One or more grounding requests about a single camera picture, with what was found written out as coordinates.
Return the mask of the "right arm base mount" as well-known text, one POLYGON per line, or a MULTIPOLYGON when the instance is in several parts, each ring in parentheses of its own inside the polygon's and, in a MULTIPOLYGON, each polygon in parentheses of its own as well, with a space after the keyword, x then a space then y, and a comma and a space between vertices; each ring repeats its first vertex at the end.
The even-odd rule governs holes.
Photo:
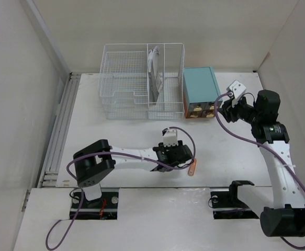
POLYGON ((239 186, 254 186, 251 181, 234 180, 229 187, 210 189, 208 207, 212 209, 214 220, 259 219, 259 217, 238 199, 239 186))

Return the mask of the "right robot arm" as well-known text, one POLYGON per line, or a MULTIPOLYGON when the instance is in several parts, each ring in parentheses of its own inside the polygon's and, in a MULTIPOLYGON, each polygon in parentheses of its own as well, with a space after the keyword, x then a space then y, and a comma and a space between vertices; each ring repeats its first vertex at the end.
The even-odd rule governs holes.
POLYGON ((289 153, 289 135, 278 122, 280 96, 270 90, 261 90, 249 105, 244 96, 233 92, 229 99, 215 109, 227 122, 242 120, 251 126, 254 140, 227 131, 231 136, 258 146, 264 157, 273 190, 273 200, 261 196, 248 180, 235 180, 229 186, 227 200, 233 206, 247 205, 260 220, 267 237, 305 236, 305 186, 296 176, 289 153))

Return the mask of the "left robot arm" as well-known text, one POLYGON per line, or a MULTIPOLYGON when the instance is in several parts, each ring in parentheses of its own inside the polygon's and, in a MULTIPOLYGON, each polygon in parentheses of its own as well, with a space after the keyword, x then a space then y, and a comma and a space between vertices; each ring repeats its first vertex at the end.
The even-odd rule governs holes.
POLYGON ((94 208, 102 200, 100 182, 114 170, 141 169, 166 173, 185 169, 193 160, 192 151, 181 140, 173 146, 159 143, 149 149, 137 150, 114 147, 106 139, 101 139, 76 152, 67 170, 74 165, 73 177, 84 191, 84 201, 94 208))

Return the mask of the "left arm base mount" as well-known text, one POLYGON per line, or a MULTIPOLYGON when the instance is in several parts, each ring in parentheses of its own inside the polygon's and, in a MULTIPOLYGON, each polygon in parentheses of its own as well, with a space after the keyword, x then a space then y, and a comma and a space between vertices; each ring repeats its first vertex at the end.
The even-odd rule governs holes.
MULTIPOLYGON (((81 190, 73 189, 70 194, 71 207, 69 211, 70 220, 74 218, 81 200, 81 190)), ((88 201, 86 197, 78 211, 76 220, 116 220, 118 216, 119 189, 101 189, 101 197, 88 201)))

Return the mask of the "teal drawer cabinet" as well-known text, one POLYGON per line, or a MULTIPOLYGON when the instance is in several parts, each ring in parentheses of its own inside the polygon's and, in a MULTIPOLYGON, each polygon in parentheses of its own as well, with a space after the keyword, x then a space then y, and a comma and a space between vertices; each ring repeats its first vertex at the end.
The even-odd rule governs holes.
POLYGON ((214 109, 222 104, 222 100, 214 104, 221 93, 212 66, 184 68, 183 89, 185 118, 215 116, 214 109))

